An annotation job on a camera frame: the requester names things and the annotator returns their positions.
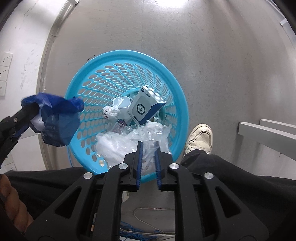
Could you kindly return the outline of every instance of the human hand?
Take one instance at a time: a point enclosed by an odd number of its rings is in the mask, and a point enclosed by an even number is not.
[[[26,205],[20,201],[17,190],[11,186],[8,177],[4,174],[0,179],[0,193],[6,198],[4,204],[8,217],[20,232],[25,232],[33,222],[33,218],[28,213]]]

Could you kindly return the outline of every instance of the pant leg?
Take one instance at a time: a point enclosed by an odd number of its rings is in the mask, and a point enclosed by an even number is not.
[[[85,172],[82,167],[73,167],[54,171],[10,171],[6,175],[28,212],[36,219]]]
[[[192,173],[216,175],[265,224],[272,240],[283,240],[295,228],[295,180],[255,176],[202,150],[186,154],[181,165]]]

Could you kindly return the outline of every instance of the sneaker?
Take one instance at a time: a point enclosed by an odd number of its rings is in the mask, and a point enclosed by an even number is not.
[[[212,146],[212,129],[206,124],[199,124],[193,129],[187,139],[184,155],[195,149],[204,150],[206,153],[211,154]]]

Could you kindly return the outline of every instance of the blue plastic basket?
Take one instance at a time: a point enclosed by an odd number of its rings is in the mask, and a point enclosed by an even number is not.
[[[156,59],[136,51],[116,50],[101,54],[87,62],[73,77],[65,98],[82,98],[85,104],[80,113],[80,127],[70,148],[88,171],[94,174],[107,172],[107,164],[95,150],[96,135],[106,132],[102,117],[104,106],[112,105],[115,97],[127,96],[143,85],[153,87],[166,104],[161,109],[162,124],[172,125],[168,137],[173,160],[176,161],[185,145],[188,130],[188,107],[184,93],[172,73]],[[155,173],[142,176],[147,182]]]

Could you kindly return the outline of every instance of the silver screw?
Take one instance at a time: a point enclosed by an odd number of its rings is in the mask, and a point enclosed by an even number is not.
[[[120,163],[118,167],[119,169],[127,169],[128,165],[126,163]]]
[[[86,173],[83,175],[83,177],[84,177],[85,179],[91,179],[91,178],[92,178],[92,173],[91,173],[91,172],[86,172]]]
[[[171,164],[169,165],[169,167],[170,167],[171,169],[178,169],[178,168],[179,168],[179,164],[178,164],[178,163],[171,163]]]
[[[214,177],[214,174],[211,173],[211,172],[206,172],[206,173],[204,174],[204,177],[205,177],[206,179],[212,179],[212,178]]]

